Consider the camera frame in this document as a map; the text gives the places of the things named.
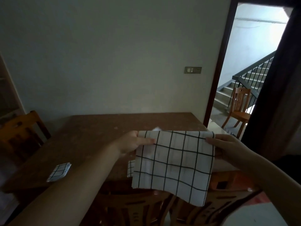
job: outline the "stair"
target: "stair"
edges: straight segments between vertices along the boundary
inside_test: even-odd
[[[270,62],[266,61],[265,63],[259,65],[258,68],[254,68],[253,70],[241,76],[242,79],[245,80],[258,93],[260,92],[262,85],[265,81],[272,60],[273,58],[271,58]],[[213,106],[220,110],[227,110],[228,105],[230,108],[233,88],[238,86],[239,83],[238,82],[235,83],[235,80],[232,80],[227,86],[217,91],[214,98]]]

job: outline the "staircase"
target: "staircase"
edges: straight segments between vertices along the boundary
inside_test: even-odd
[[[268,74],[274,54],[275,52],[269,54],[243,71],[235,74],[232,77],[232,80],[219,87],[216,91],[213,106],[219,110],[227,110],[231,107],[233,88],[245,87],[251,89],[252,97],[248,108],[252,107],[257,100],[258,94],[260,93],[262,85]]]

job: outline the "chair back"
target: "chair back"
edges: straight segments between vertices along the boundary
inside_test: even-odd
[[[170,210],[171,225],[222,225],[232,212],[261,192],[248,178],[244,179],[246,186],[235,184],[235,177],[242,177],[240,172],[235,174],[235,171],[213,173],[202,207],[177,197]]]
[[[249,103],[250,93],[251,93],[250,89],[246,89],[243,87],[234,88],[230,111],[245,112]]]
[[[33,125],[37,124],[46,139],[51,137],[36,111],[21,115],[6,122],[0,129],[0,142],[8,156],[20,165],[43,145]]]
[[[104,215],[100,214],[101,221],[120,226],[161,226],[174,200],[174,195],[159,190],[126,195],[97,194],[95,198],[102,213],[105,211]]]

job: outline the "shelving unit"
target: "shelving unit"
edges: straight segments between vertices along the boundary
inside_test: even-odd
[[[0,125],[23,113],[20,99],[0,54]]]

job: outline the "switch plate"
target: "switch plate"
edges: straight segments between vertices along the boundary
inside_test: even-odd
[[[201,71],[201,67],[185,67],[184,74],[200,74]]]

